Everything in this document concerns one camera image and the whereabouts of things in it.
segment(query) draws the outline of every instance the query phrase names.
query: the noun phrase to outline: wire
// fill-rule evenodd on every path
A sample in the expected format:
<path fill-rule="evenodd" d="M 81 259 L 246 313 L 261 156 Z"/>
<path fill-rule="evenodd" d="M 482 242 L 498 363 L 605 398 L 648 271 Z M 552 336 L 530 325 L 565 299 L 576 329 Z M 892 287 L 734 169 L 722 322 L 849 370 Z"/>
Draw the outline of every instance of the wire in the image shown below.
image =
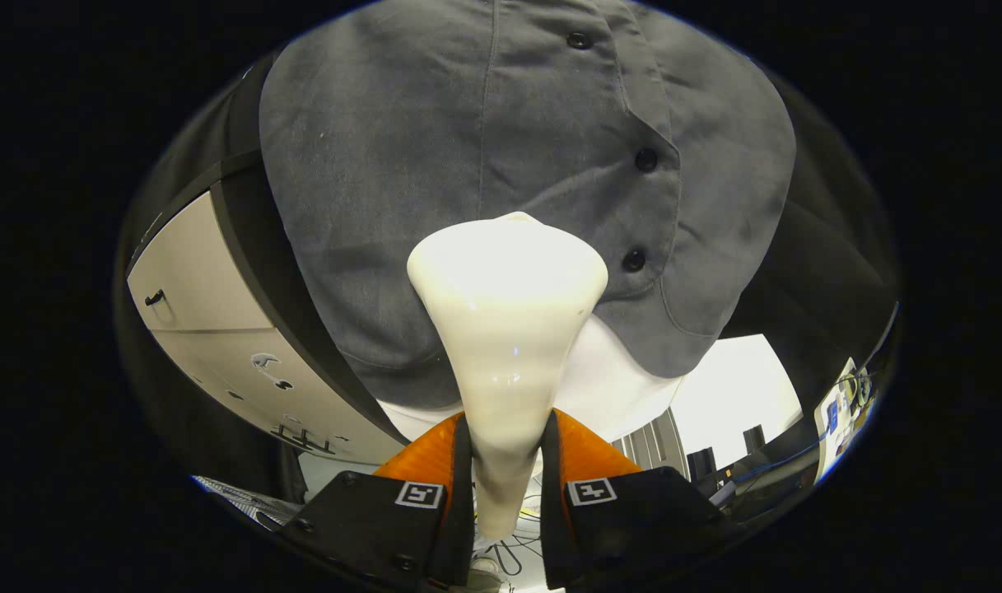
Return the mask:
<path fill-rule="evenodd" d="M 517 541 L 519 545 L 522 545 L 523 548 L 529 549 L 530 552 L 534 552 L 534 554 L 536 554 L 537 556 L 541 556 L 541 560 L 545 559 L 545 557 L 541 555 L 541 552 L 538 552 L 536 549 L 530 548 L 529 545 L 527 545 L 527 544 L 533 544 L 534 541 L 540 541 L 541 538 L 538 537 L 537 540 L 523 541 L 522 538 L 518 537 L 517 535 L 513 535 L 512 537 L 515 537 L 515 541 Z"/>
<path fill-rule="evenodd" d="M 810 446 L 806 447 L 805 450 L 801 451 L 801 453 L 796 453 L 794 455 L 791 455 L 787 459 L 783 459 L 783 461 L 776 461 L 775 463 L 769 463 L 767 466 L 762 466 L 761 468 L 753 470 L 753 472 L 750 472 L 748 474 L 745 474 L 744 476 L 738 476 L 737 478 L 732 478 L 732 480 L 734 481 L 734 484 L 738 484 L 738 482 L 744 482 L 744 481 L 748 480 L 750 477 L 757 476 L 757 474 L 760 474 L 761 472 L 767 472 L 767 470 L 771 470 L 772 468 L 775 468 L 776 466 L 782 466 L 783 463 L 787 463 L 789 461 L 794 461 L 794 459 L 797 459 L 798 457 L 801 457 L 802 455 L 805 455 L 807 452 L 812 451 L 812 448 L 816 447 L 816 446 L 818 446 L 818 444 L 822 443 L 824 441 L 824 439 L 827 438 L 828 434 L 829 434 L 828 431 L 824 431 L 824 434 L 820 435 L 820 440 L 817 440 L 816 443 L 810 444 Z"/>
<path fill-rule="evenodd" d="M 507 549 L 508 555 L 511 556 L 511 559 L 515 560 L 516 564 L 519 564 L 519 571 L 513 573 L 508 572 L 508 567 L 504 566 L 504 560 L 501 560 L 501 551 L 497 549 L 497 544 L 490 545 L 490 548 L 493 549 L 493 554 L 497 556 L 497 563 L 501 565 L 501 570 L 503 570 L 508 577 L 515 577 L 515 575 L 522 573 L 523 563 L 519 562 L 519 556 L 515 556 L 515 552 L 512 552 L 511 548 L 508 548 L 508 544 L 505 544 L 504 540 L 501 540 L 500 544 L 504 545 L 504 549 Z"/>
<path fill-rule="evenodd" d="M 841 383 L 845 383 L 846 381 L 856 381 L 856 388 L 858 390 L 858 388 L 859 388 L 858 381 L 863 380 L 863 379 L 869 379 L 869 378 L 874 377 L 875 375 L 880 374 L 882 372 L 884 372 L 884 369 L 880 369 L 880 371 L 875 371 L 874 373 L 867 373 L 866 375 L 848 375 L 846 377 L 843 377 L 843 378 L 839 379 L 830 388 L 831 388 L 831 390 L 833 390 L 834 387 L 838 387 L 838 386 L 840 386 Z M 807 452 L 812 451 L 812 448 L 816 447 L 816 446 L 818 446 L 818 444 L 822 443 L 824 441 L 824 439 L 827 438 L 827 435 L 829 435 L 829 427 L 827 427 L 827 429 L 824 429 L 824 434 L 820 435 L 820 440 L 817 440 L 816 443 L 810 444 L 810 446 L 806 447 L 805 450 L 801 451 L 801 453 L 791 455 L 787 459 L 783 459 L 783 461 L 777 461 L 775 463 L 769 463 L 767 466 L 762 466 L 761 468 L 753 470 L 753 472 L 749 472 L 748 474 L 745 474 L 744 476 L 738 476 L 737 478 L 732 478 L 732 480 L 734 481 L 734 484 L 739 484 L 740 482 L 744 482 L 744 481 L 748 480 L 749 478 L 752 478 L 753 476 L 757 476 L 757 474 L 760 474 L 761 472 L 767 472 L 767 470 L 771 470 L 773 468 L 776 468 L 776 466 L 782 466 L 783 463 L 788 463 L 790 461 L 794 461 L 794 459 L 797 459 L 798 457 L 801 457 L 802 455 L 805 455 Z"/>

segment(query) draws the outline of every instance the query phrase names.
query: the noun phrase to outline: orange gripper pad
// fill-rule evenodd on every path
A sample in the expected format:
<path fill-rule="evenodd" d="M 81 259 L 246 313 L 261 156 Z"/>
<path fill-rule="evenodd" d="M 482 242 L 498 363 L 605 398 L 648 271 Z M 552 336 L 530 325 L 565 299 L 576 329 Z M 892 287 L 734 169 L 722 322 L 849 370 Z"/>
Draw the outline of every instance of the orange gripper pad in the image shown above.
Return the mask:
<path fill-rule="evenodd" d="M 456 424 L 462 416 L 464 413 L 460 412 L 434 425 L 421 438 L 399 451 L 380 470 L 373 472 L 373 476 L 445 485 L 446 505 L 441 514 L 441 519 L 445 521 L 453 498 L 453 438 Z"/>

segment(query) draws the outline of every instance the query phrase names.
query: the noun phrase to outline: person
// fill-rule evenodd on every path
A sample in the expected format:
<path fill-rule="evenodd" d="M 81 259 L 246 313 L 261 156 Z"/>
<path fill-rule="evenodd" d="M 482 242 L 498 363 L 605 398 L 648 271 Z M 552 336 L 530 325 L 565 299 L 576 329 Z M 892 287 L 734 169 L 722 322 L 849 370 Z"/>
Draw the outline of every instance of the person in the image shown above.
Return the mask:
<path fill-rule="evenodd" d="M 764 65 L 644 4 L 384 0 L 313 27 L 179 132 L 136 192 L 118 270 L 161 203 L 249 150 L 321 323 L 392 413 L 459 404 L 405 262 L 460 221 L 524 210 L 590 243 L 609 274 L 595 360 L 662 383 L 725 334 L 765 334 L 813 394 L 834 361 L 866 357 L 899 290 L 880 199 L 839 132 Z M 191 397 L 121 281 L 113 302 L 148 420 L 179 457 L 302 503 L 291 447 Z M 606 397 L 632 409 L 646 393 Z M 198 442 L 243 446 L 198 447 L 176 429 L 189 422 Z"/>

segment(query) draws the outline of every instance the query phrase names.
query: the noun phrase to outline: white cabinet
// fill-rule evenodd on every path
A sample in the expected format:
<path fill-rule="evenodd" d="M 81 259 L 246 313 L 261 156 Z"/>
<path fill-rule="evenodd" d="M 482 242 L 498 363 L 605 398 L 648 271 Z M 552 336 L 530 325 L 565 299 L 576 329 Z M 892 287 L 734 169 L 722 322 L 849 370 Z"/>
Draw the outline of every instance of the white cabinet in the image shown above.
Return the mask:
<path fill-rule="evenodd" d="M 150 240 L 127 286 L 146 327 L 182 373 L 254 427 L 338 461 L 379 466 L 402 450 L 276 330 L 233 262 L 210 192 Z M 158 292 L 162 296 L 153 299 Z M 146 304 L 147 298 L 153 302 Z"/>
<path fill-rule="evenodd" d="M 319 447 L 328 443 L 333 452 L 305 447 L 309 453 L 384 465 L 402 450 L 343 401 L 276 330 L 183 333 L 182 341 L 272 428 L 284 427 L 285 436 Z"/>
<path fill-rule="evenodd" d="M 188 340 L 188 334 L 177 332 L 157 332 L 154 338 L 168 357 L 182 370 L 201 390 L 214 398 L 229 412 L 240 416 L 257 429 L 271 432 L 275 425 L 254 405 L 254 402 L 243 399 L 224 379 L 215 374 L 213 369 L 196 353 L 195 345 Z"/>
<path fill-rule="evenodd" d="M 192 200 L 139 255 L 127 286 L 150 330 L 274 327 L 226 248 L 210 192 Z M 162 293 L 154 304 L 146 304 Z"/>

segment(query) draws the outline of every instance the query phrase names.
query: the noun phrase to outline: white plastic object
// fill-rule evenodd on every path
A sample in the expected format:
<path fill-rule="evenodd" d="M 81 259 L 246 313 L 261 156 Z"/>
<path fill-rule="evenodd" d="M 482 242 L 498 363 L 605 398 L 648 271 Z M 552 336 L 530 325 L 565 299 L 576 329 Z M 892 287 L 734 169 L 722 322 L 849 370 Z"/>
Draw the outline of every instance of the white plastic object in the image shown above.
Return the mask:
<path fill-rule="evenodd" d="M 407 272 L 446 349 L 464 405 L 478 526 L 511 536 L 567 355 L 607 285 L 584 240 L 524 212 L 440 229 Z"/>

